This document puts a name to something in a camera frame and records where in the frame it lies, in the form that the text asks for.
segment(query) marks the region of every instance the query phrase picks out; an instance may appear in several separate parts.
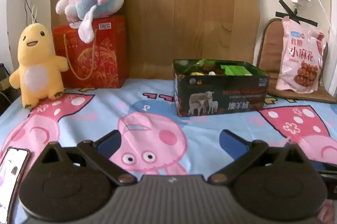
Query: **pink snack bag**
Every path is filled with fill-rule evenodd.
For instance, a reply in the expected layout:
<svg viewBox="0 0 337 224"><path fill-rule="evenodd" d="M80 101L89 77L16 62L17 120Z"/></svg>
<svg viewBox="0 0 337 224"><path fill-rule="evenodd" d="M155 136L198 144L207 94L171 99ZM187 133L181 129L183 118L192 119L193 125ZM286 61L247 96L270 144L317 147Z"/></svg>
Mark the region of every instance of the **pink snack bag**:
<svg viewBox="0 0 337 224"><path fill-rule="evenodd" d="M323 70L325 35L317 27L304 26L282 19L284 28L283 52L276 89L309 94L318 89Z"/></svg>

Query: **red gift bag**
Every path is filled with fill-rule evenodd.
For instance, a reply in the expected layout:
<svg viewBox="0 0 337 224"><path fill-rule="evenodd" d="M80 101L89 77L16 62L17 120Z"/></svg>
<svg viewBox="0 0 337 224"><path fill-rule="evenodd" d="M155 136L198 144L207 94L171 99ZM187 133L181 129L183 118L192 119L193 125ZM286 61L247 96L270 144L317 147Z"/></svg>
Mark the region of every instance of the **red gift bag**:
<svg viewBox="0 0 337 224"><path fill-rule="evenodd" d="M92 27L95 38L89 44L68 25L53 29L55 53L67 57L70 64L62 73L63 84L66 88L120 88L128 77L125 19L97 19Z"/></svg>

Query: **yellow plush toy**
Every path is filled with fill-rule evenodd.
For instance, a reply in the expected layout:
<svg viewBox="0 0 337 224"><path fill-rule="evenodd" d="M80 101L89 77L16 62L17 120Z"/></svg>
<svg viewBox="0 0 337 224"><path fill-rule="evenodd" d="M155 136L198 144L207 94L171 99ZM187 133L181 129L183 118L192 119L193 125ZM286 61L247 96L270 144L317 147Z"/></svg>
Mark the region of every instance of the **yellow plush toy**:
<svg viewBox="0 0 337 224"><path fill-rule="evenodd" d="M15 89L21 88L24 108L34 108L41 98L56 99L63 94L60 72L69 69L68 62L53 53L53 39L45 26L33 23L24 29L17 59L19 68L9 82Z"/></svg>

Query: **gray ribbed panel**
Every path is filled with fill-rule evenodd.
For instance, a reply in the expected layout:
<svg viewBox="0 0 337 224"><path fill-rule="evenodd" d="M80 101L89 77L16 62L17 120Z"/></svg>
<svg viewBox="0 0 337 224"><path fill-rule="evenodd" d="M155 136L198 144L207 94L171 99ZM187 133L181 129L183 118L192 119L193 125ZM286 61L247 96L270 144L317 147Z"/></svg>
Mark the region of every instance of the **gray ribbed panel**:
<svg viewBox="0 0 337 224"><path fill-rule="evenodd" d="M172 178L144 176L137 185L119 187L100 211L70 224L320 224L316 218L264 220L243 209L228 188L209 185L202 176L176 176L173 183ZM42 223L33 219L26 222Z"/></svg>

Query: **plush toy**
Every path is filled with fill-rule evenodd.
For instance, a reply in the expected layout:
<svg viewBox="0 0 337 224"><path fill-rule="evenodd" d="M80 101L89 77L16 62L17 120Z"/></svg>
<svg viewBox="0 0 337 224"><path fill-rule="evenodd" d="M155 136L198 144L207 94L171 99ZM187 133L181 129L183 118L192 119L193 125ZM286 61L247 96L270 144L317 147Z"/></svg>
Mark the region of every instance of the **plush toy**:
<svg viewBox="0 0 337 224"><path fill-rule="evenodd" d="M94 38L92 20L113 15L122 7L123 2L124 0L60 0L56 4L56 13L65 14L70 26L79 29L81 40L89 43Z"/></svg>
<svg viewBox="0 0 337 224"><path fill-rule="evenodd" d="M54 54L53 39L45 26L33 23L23 30L17 59L19 68L9 82L21 88L24 108L34 108L41 98L56 99L63 94L60 72L68 70L68 61Z"/></svg>

